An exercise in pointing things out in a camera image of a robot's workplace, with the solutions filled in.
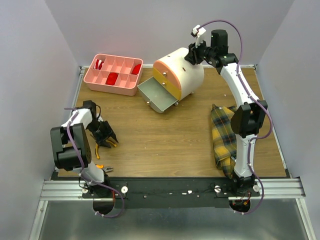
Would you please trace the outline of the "yellow needle nose pliers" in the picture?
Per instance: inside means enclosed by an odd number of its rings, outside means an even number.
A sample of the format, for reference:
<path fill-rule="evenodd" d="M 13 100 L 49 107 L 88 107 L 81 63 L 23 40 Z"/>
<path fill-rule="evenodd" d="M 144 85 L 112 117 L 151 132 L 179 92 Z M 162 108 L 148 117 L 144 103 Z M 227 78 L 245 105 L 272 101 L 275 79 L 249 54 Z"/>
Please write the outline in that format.
<path fill-rule="evenodd" d="M 112 148 L 112 147 L 116 148 L 116 147 L 118 146 L 118 144 L 119 144 L 119 142 L 116 143 L 113 139 L 109 139 L 108 142 L 111 144 L 111 148 Z M 100 157 L 100 153 L 99 153 L 100 148 L 108 148 L 108 147 L 99 147 L 99 146 L 95 143 L 94 154 L 95 154 L 95 157 L 96 157 L 98 160 L 101 158 L 101 157 Z"/>

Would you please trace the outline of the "white round drawer cabinet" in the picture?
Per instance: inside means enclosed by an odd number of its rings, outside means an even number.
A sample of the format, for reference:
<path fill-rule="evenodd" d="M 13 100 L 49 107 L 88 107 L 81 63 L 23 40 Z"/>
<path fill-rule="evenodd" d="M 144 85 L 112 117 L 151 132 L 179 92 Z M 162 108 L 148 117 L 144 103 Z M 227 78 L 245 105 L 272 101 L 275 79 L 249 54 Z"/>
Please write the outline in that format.
<path fill-rule="evenodd" d="M 157 113 L 163 113 L 172 105 L 193 94 L 203 83 L 203 65 L 192 65 L 185 60 L 189 50 L 181 47 L 156 60 L 152 77 L 137 87 L 144 101 Z"/>

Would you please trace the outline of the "orange handle pliers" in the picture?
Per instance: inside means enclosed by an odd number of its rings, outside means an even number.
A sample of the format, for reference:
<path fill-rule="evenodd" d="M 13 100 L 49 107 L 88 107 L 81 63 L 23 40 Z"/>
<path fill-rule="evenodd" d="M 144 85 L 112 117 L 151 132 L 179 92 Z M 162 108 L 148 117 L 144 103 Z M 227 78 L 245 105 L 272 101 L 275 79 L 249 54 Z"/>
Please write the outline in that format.
<path fill-rule="evenodd" d="M 113 172 L 114 168 L 111 166 L 105 166 L 103 164 L 96 164 L 96 167 L 103 170 L 105 173 Z"/>

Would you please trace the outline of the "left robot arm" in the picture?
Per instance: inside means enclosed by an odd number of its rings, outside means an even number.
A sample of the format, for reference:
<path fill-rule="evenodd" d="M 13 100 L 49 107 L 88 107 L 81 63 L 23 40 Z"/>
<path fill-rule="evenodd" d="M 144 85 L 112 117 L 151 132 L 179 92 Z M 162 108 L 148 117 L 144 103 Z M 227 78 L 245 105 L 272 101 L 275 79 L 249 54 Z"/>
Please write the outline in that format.
<path fill-rule="evenodd" d="M 50 130 L 51 148 L 56 168 L 74 172 L 85 181 L 83 189 L 107 197 L 115 190 L 110 185 L 107 170 L 92 160 L 91 147 L 86 131 L 95 141 L 94 155 L 99 158 L 99 149 L 116 147 L 117 136 L 107 120 L 101 116 L 101 107 L 92 100 L 82 106 L 69 109 L 70 118 L 61 126 Z"/>

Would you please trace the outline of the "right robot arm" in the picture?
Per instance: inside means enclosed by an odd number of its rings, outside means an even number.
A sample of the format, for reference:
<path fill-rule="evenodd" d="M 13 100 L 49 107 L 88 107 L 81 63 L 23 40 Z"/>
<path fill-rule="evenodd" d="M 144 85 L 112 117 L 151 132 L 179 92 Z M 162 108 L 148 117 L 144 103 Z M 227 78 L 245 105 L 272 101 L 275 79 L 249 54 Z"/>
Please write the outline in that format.
<path fill-rule="evenodd" d="M 197 25 L 191 35 L 195 43 L 188 46 L 185 60 L 192 65 L 203 61 L 213 66 L 228 84 L 235 99 L 237 109 L 230 120 L 232 131 L 236 137 L 236 159 L 232 173 L 230 191 L 241 196 L 255 185 L 254 150 L 258 133 L 264 123 L 268 104 L 259 100 L 251 90 L 239 66 L 234 53 L 229 53 L 228 33 L 217 29 L 211 32 L 211 43 L 207 46 L 206 30 Z"/>

